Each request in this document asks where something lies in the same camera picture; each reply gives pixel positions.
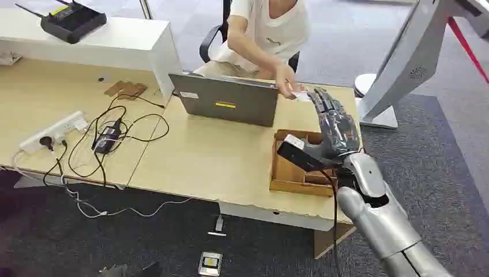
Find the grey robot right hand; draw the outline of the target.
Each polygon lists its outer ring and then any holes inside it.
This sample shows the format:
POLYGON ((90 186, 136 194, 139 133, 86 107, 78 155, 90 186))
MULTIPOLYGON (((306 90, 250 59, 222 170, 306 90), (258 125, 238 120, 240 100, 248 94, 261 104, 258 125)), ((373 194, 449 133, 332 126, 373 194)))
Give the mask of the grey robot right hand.
POLYGON ((341 160, 358 151, 360 138, 355 120, 341 102, 321 87, 314 87, 307 95, 317 112, 322 141, 306 143, 306 152, 318 159, 341 160))

